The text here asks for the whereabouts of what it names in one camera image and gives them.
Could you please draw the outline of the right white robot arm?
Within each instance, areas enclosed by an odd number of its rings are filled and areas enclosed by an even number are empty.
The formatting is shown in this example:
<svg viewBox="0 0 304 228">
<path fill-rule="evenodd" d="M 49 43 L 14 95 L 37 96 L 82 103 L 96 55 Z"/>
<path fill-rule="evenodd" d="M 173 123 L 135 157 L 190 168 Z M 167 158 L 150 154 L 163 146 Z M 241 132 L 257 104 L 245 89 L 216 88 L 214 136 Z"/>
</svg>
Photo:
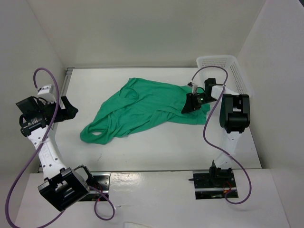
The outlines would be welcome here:
<svg viewBox="0 0 304 228">
<path fill-rule="evenodd" d="M 231 183 L 232 168 L 235 162 L 234 154 L 236 144 L 241 134 L 250 125 L 250 99 L 249 95 L 239 94 L 217 84 L 214 78 L 208 78 L 204 82 L 202 92 L 198 85 L 190 81 L 188 86 L 192 92 L 186 94 L 186 103 L 181 113 L 188 114 L 199 110 L 203 105 L 215 102 L 206 123 L 211 119 L 217 106 L 220 106 L 219 125 L 223 129 L 223 143 L 216 146 L 206 138 L 207 127 L 203 129 L 203 139 L 211 147 L 222 152 L 209 168 L 208 173 L 195 173 L 191 179 L 198 189 L 211 189 L 225 187 Z"/>
</svg>

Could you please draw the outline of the green tank top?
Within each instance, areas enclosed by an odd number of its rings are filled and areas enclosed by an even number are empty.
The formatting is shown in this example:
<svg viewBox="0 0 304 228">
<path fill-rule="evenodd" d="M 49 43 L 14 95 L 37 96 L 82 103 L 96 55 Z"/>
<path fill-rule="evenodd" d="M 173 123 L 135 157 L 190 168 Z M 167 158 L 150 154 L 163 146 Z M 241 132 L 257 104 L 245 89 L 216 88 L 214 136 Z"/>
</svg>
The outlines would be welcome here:
<svg viewBox="0 0 304 228">
<path fill-rule="evenodd" d="M 209 104 L 190 113 L 181 112 L 190 92 L 186 85 L 130 78 L 101 104 L 94 120 L 81 131 L 80 139 L 85 143 L 105 145 L 115 137 L 126 137 L 165 122 L 204 125 Z"/>
</svg>

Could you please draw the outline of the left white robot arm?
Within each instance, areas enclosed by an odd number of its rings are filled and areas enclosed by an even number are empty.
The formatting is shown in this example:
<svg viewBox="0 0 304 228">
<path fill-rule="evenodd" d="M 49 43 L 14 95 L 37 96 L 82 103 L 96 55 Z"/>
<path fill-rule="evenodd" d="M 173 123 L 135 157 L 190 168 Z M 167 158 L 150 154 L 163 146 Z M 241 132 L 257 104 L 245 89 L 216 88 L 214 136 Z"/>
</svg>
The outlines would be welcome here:
<svg viewBox="0 0 304 228">
<path fill-rule="evenodd" d="M 41 102 L 30 96 L 17 107 L 22 112 L 19 118 L 21 133 L 39 150 L 38 157 L 43 169 L 44 183 L 38 191 L 58 211 L 64 211 L 89 194 L 94 185 L 94 177 L 88 168 L 80 165 L 85 173 L 79 174 L 61 161 L 54 132 L 49 129 L 51 120 L 62 122 L 73 119 L 78 109 L 73 107 L 66 96 L 62 96 L 64 108 L 55 101 Z"/>
</svg>

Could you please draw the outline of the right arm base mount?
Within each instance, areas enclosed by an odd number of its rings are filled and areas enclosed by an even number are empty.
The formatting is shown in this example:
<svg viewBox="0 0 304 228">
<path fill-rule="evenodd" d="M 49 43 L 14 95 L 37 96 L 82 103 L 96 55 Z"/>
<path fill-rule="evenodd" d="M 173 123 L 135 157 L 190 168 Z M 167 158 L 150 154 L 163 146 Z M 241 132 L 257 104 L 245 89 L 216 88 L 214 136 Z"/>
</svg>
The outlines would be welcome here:
<svg viewBox="0 0 304 228">
<path fill-rule="evenodd" d="M 212 163 L 207 171 L 195 171 L 189 179 L 194 185 L 196 200 L 238 198 L 231 168 L 222 169 Z"/>
</svg>

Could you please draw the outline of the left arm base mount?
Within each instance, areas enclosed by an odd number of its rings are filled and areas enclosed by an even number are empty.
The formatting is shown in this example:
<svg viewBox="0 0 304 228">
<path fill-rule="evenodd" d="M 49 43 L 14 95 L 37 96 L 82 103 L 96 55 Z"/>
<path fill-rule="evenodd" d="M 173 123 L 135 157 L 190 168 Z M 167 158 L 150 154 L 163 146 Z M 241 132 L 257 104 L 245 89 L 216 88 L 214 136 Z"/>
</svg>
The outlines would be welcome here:
<svg viewBox="0 0 304 228">
<path fill-rule="evenodd" d="M 108 198 L 111 174 L 109 172 L 92 172 L 92 176 L 93 180 L 89 183 L 89 186 L 98 189 Z M 96 201 L 99 197 L 101 197 L 101 195 L 98 192 L 90 190 L 90 193 L 80 201 Z"/>
</svg>

